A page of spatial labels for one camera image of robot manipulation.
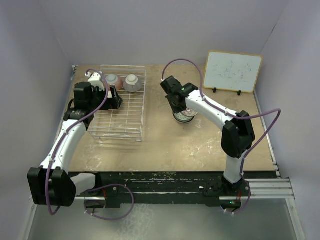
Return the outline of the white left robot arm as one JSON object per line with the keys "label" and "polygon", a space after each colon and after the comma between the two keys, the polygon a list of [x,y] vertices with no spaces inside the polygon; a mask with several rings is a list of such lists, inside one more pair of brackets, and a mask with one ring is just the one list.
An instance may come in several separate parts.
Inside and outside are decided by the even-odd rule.
{"label": "white left robot arm", "polygon": [[27,173],[31,196],[36,205],[69,207],[76,196],[86,191],[91,196],[98,196],[103,191],[102,182],[93,173],[69,176],[69,165],[95,112],[116,110],[123,99],[115,86],[101,90],[90,82],[75,84],[73,94],[51,151],[39,167],[32,167]]}

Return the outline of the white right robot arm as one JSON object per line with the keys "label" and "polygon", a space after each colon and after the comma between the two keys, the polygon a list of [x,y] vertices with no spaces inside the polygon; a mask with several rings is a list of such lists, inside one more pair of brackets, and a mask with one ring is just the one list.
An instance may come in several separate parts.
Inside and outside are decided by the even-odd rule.
{"label": "white right robot arm", "polygon": [[253,125],[246,111],[236,112],[223,108],[205,95],[192,83],[181,85],[173,76],[162,80],[173,117],[180,123],[189,123],[200,113],[222,132],[221,148],[226,154],[225,181],[222,190],[228,196],[240,190],[243,174],[243,158],[256,139]]}

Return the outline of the green patterned bowl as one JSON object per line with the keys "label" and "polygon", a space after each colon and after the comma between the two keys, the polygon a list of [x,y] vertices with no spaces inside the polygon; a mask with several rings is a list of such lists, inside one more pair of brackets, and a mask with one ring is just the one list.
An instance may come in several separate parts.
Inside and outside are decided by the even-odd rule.
{"label": "green patterned bowl", "polygon": [[190,118],[195,118],[194,116],[193,117],[188,117],[188,116],[185,116],[183,115],[181,112],[180,113],[173,113],[173,117],[174,119],[190,119]]}

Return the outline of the purple patterned bowl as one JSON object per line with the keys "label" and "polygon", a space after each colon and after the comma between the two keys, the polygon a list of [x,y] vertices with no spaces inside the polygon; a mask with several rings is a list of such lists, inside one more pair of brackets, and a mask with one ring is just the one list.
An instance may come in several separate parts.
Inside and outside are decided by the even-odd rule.
{"label": "purple patterned bowl", "polygon": [[181,112],[183,115],[187,116],[187,117],[195,117],[198,112],[191,109],[191,108],[187,108],[186,110]]}

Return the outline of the white wire dish rack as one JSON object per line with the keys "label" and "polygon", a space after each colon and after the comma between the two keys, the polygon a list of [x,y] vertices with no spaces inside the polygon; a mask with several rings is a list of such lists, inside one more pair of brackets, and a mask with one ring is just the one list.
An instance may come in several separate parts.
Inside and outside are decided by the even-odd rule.
{"label": "white wire dish rack", "polygon": [[134,75],[141,82],[141,88],[136,92],[121,88],[112,100],[118,104],[116,109],[101,108],[94,115],[88,132],[96,140],[133,139],[141,142],[143,139],[143,123],[145,111],[145,95],[147,69],[135,65],[101,65],[99,71],[117,76],[122,82],[129,75]]}

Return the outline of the blue floral bowl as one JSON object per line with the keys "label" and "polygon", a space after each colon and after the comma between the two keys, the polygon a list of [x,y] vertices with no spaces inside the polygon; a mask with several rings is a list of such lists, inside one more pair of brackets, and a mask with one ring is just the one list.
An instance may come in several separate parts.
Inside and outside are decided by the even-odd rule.
{"label": "blue floral bowl", "polygon": [[193,117],[192,118],[188,118],[188,119],[175,118],[175,120],[180,124],[188,124],[188,123],[192,122],[193,119],[194,119]]}

